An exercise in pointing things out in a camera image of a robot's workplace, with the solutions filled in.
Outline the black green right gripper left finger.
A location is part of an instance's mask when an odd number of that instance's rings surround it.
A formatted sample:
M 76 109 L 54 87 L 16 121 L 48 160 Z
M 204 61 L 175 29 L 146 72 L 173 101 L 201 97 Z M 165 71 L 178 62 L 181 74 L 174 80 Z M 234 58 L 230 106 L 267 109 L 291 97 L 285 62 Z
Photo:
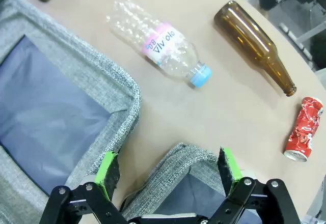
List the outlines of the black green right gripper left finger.
M 74 190 L 67 186 L 53 188 L 40 223 L 79 223 L 86 214 L 94 215 L 98 223 L 127 223 L 112 203 L 119 179 L 118 154 L 108 151 L 94 181 Z

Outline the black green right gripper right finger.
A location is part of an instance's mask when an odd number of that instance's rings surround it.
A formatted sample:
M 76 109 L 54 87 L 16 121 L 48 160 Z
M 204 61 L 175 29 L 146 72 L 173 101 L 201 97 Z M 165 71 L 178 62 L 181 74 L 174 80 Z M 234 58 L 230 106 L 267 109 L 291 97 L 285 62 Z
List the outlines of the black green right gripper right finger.
M 230 149 L 220 148 L 218 169 L 225 200 L 209 223 L 238 223 L 246 210 L 255 210 L 262 223 L 300 223 L 285 183 L 270 179 L 265 184 L 244 177 Z

